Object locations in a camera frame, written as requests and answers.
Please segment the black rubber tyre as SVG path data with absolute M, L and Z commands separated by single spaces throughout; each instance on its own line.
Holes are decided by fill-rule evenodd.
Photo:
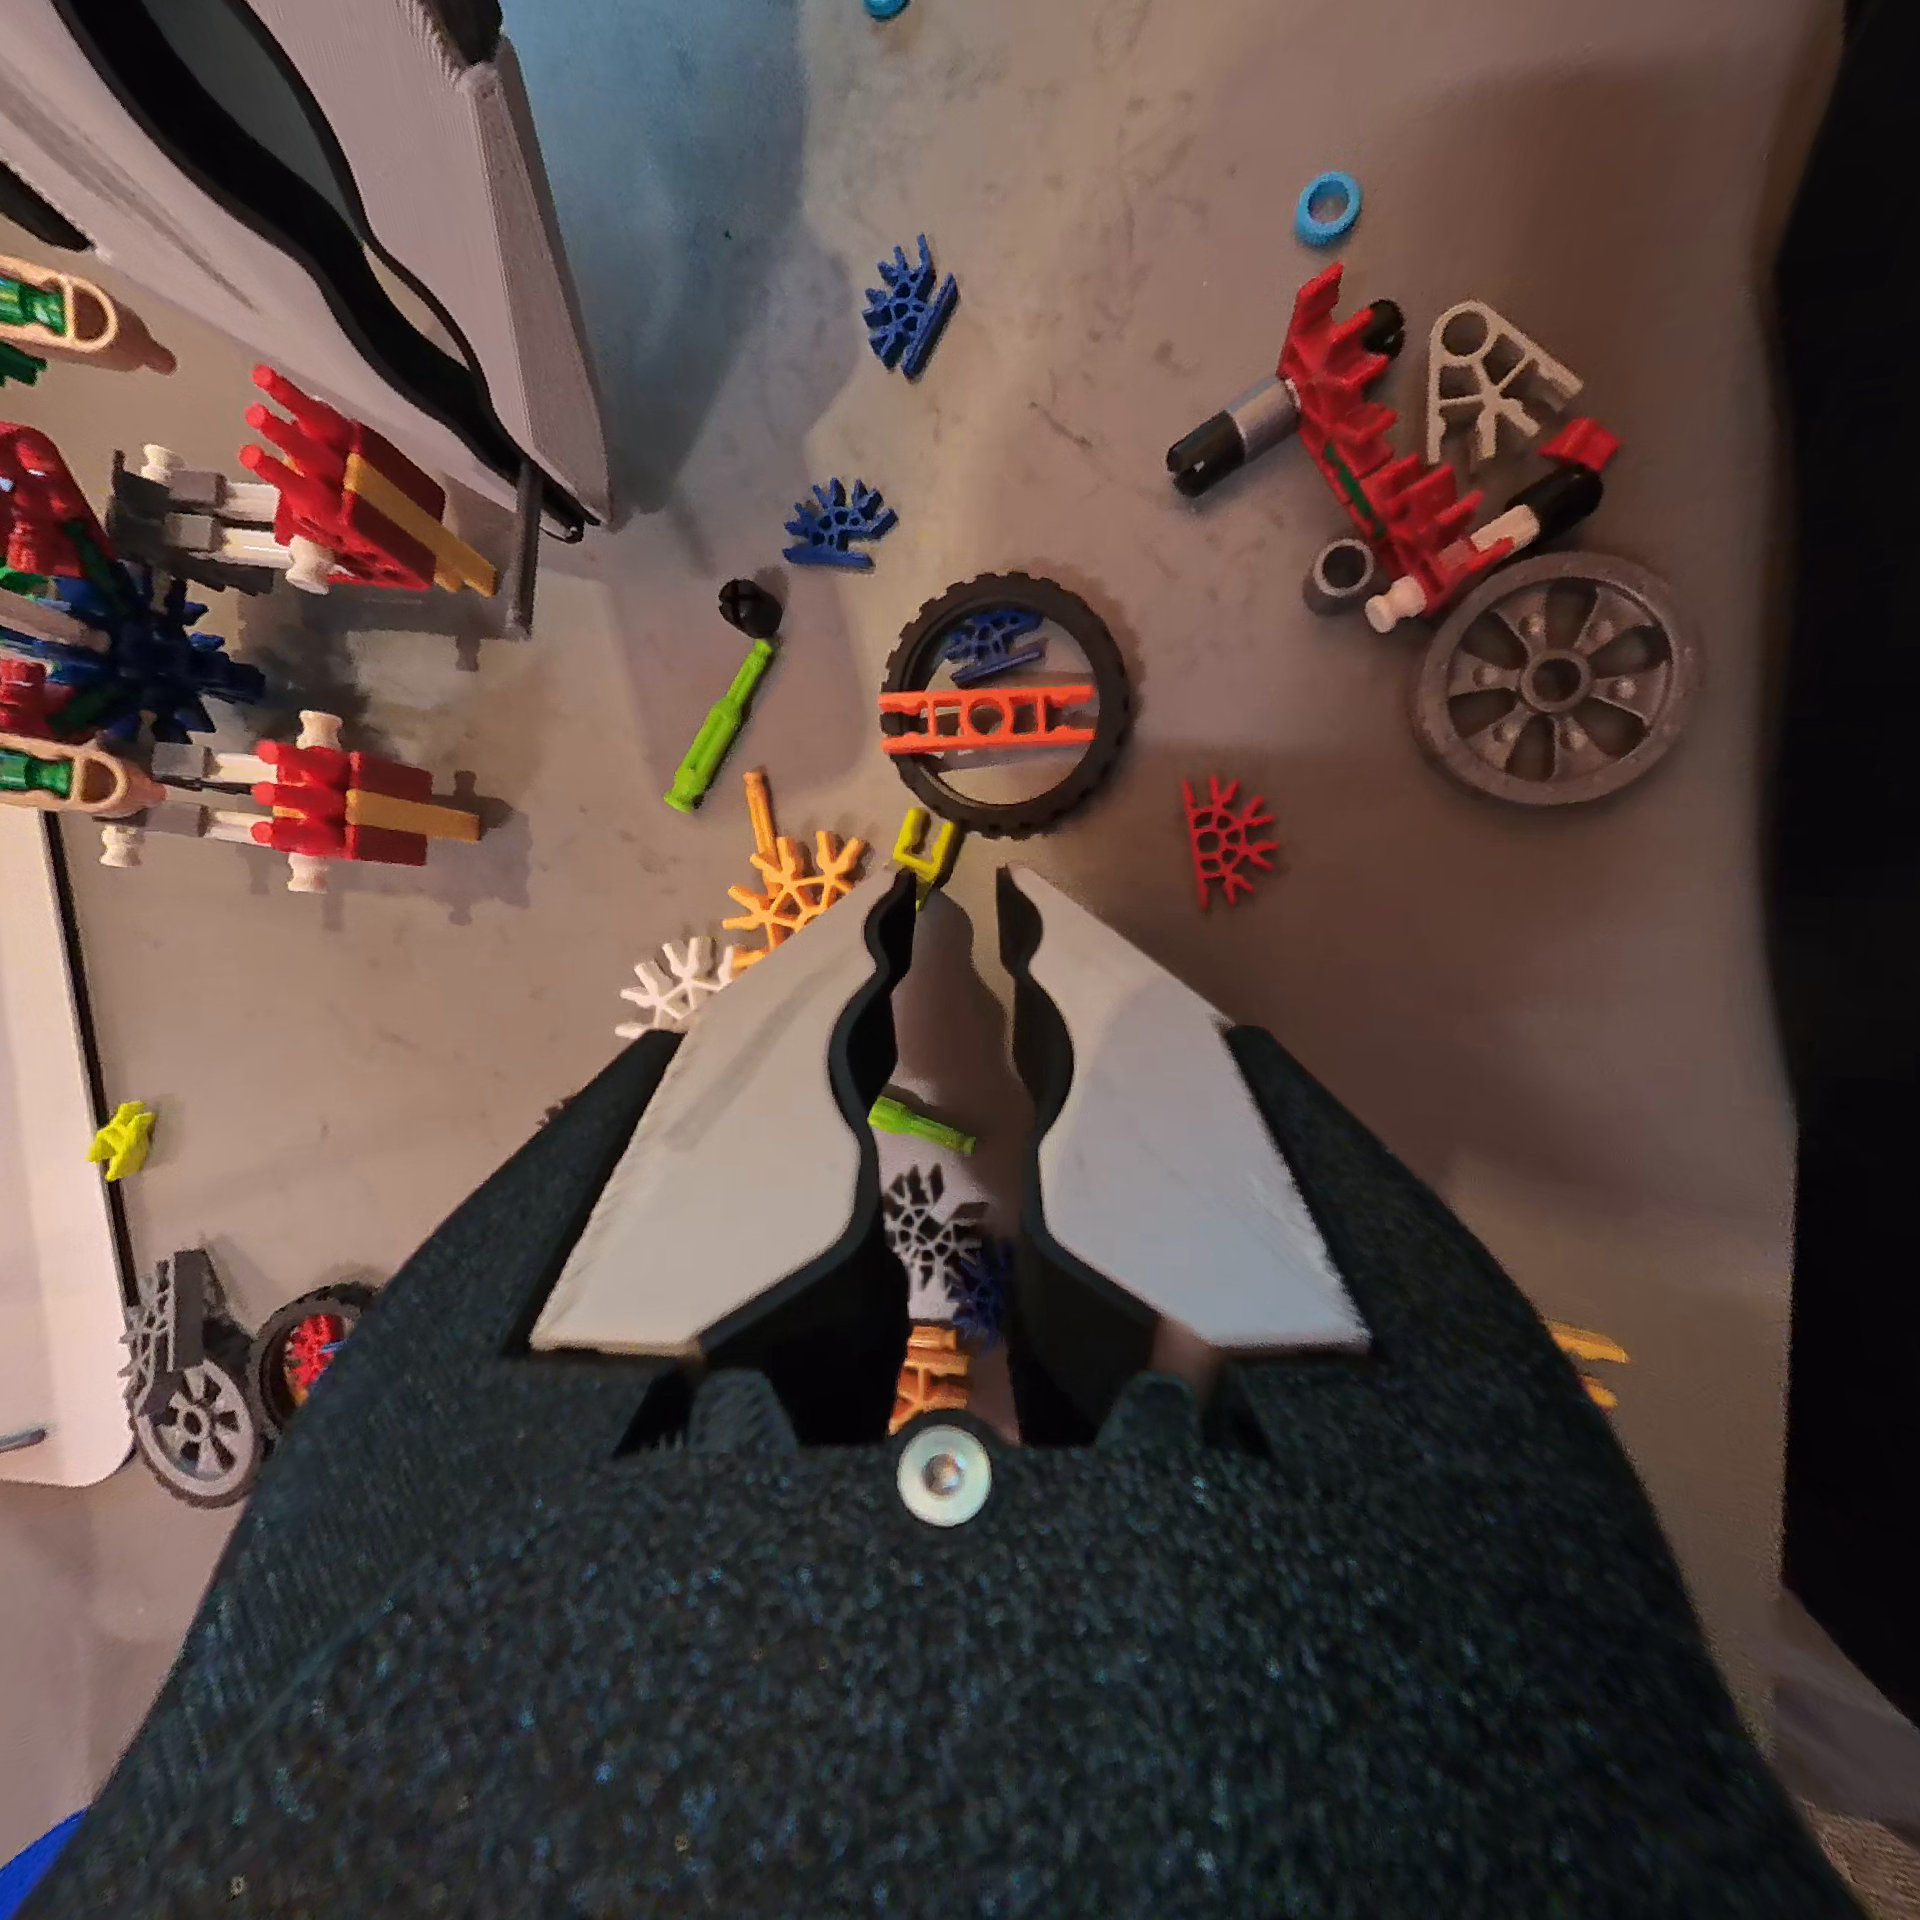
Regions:
M 991 570 L 928 598 L 903 625 L 880 692 L 951 686 L 942 662 L 954 621 L 983 608 L 1017 606 L 1045 614 L 1047 656 L 1000 686 L 1079 682 L 1098 687 L 1099 733 L 1085 751 L 1006 751 L 949 758 L 891 758 L 912 797 L 967 832 L 1017 840 L 1051 832 L 1082 812 L 1114 776 L 1136 718 L 1125 654 L 1110 621 L 1070 588 L 1025 570 Z
M 247 1396 L 269 1449 L 277 1449 L 289 1424 L 303 1407 L 291 1402 L 282 1378 L 282 1341 L 287 1332 L 291 1332 L 293 1322 L 309 1311 L 341 1311 L 352 1321 L 354 1329 L 375 1300 L 377 1287 L 368 1282 L 333 1282 L 314 1287 L 272 1311 L 270 1318 L 253 1335 L 247 1352 Z

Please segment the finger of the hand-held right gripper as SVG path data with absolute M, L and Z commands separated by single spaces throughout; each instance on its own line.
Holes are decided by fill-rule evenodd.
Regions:
M 254 1 L 368 240 L 442 313 L 522 455 L 613 506 L 602 398 L 505 7 Z
M 507 509 L 522 455 L 249 5 L 5 5 L 5 162 L 88 256 Z

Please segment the white snowflake connector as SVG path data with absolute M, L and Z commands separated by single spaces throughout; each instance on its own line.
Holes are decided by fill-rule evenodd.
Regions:
M 615 1037 L 635 1041 L 650 1032 L 683 1032 L 693 1018 L 738 975 L 738 949 L 710 935 L 663 944 L 638 959 L 621 990 L 626 1014 Z

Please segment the beige triangular connector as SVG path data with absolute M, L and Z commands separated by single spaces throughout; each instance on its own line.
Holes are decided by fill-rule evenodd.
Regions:
M 1503 442 L 1534 442 L 1583 392 L 1583 376 L 1505 313 L 1461 300 L 1430 330 L 1425 460 L 1463 457 L 1474 470 Z

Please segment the multicoloured construction toy model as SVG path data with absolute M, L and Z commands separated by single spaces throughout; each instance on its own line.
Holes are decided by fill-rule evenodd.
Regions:
M 2 424 L 2 801 L 104 834 L 104 863 L 153 832 L 274 853 L 318 896 L 345 865 L 418 871 L 475 846 L 471 806 L 410 761 L 345 740 L 305 709 L 291 738 L 213 744 L 215 705 L 270 698 L 269 672 L 207 629 L 199 588 L 496 592 L 496 568 L 447 522 L 447 490 L 371 424 L 257 365 L 245 474 L 151 442 L 112 460 L 97 512 L 61 446 Z

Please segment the person's dark clothing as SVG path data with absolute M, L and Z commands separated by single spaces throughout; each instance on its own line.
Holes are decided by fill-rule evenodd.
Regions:
M 1917 1775 L 1919 5 L 1845 5 L 1774 269 L 1791 617 L 1767 945 L 1797 1146 L 1783 1581 Z

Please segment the grey spoked wheel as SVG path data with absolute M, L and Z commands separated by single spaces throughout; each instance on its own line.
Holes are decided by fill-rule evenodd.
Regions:
M 1410 725 L 1457 783 L 1526 808 L 1611 800 L 1685 733 L 1706 650 L 1669 585 L 1595 551 L 1503 566 L 1432 638 Z

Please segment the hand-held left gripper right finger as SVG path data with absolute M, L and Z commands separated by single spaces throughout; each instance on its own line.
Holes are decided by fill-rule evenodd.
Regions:
M 1221 1352 L 1363 1352 L 1231 1018 L 1051 879 L 997 874 L 1037 1248 Z

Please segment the orange connector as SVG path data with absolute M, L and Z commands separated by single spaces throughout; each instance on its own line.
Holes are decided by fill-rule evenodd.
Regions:
M 878 697 L 891 758 L 1085 751 L 1098 742 L 1098 687 L 1079 682 L 896 687 Z

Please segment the dark grey snowflake connector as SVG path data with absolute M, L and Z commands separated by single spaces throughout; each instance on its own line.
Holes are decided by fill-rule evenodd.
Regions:
M 942 1167 L 903 1167 L 880 1194 L 886 1238 L 906 1274 L 927 1289 L 949 1282 L 985 1237 L 989 1202 L 951 1198 Z

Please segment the small blue fan connector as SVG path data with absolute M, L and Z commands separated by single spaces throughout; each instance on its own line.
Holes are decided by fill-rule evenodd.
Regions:
M 918 382 L 957 313 L 957 277 L 941 269 L 927 232 L 880 257 L 875 273 L 862 301 L 869 350 L 882 367 Z
M 785 520 L 782 559 L 806 568 L 873 573 L 873 544 L 899 528 L 888 496 L 862 479 L 835 478 L 813 487 Z
M 1002 1343 L 1013 1300 L 1017 1249 L 1009 1238 L 985 1237 L 957 1252 L 946 1274 L 951 1322 L 970 1345 Z

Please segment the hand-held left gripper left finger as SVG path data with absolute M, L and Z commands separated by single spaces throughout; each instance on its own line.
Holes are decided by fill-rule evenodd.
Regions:
M 538 1352 L 715 1354 L 853 1252 L 878 1202 L 918 881 L 886 871 L 757 962 L 667 1050 L 530 1332 Z

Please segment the small red snowflake connector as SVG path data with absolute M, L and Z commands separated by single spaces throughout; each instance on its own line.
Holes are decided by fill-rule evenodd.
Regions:
M 1200 912 L 1235 905 L 1281 869 L 1275 816 L 1240 778 L 1183 778 L 1191 879 Z

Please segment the grey connector with flat strip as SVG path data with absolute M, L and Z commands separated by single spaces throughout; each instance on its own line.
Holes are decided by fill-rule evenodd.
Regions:
M 129 1417 L 155 1420 L 189 1372 L 207 1359 L 243 1378 L 253 1332 L 230 1310 L 211 1252 L 186 1248 L 160 1258 L 138 1284 L 125 1343 Z

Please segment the red connector rack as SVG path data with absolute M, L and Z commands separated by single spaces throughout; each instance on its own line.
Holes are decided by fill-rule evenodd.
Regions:
M 1435 509 L 1451 498 L 1478 498 L 1465 519 L 1472 528 L 1481 494 L 1461 494 L 1450 469 L 1394 450 L 1400 414 L 1375 398 L 1390 365 L 1384 337 L 1394 335 L 1393 314 L 1369 305 L 1341 318 L 1341 284 L 1342 268 L 1335 262 L 1301 287 L 1281 345 L 1279 374 L 1295 382 L 1303 409 L 1298 437 L 1350 513 L 1355 536 L 1376 551 L 1386 585 L 1386 534 L 1393 519 L 1415 502 Z

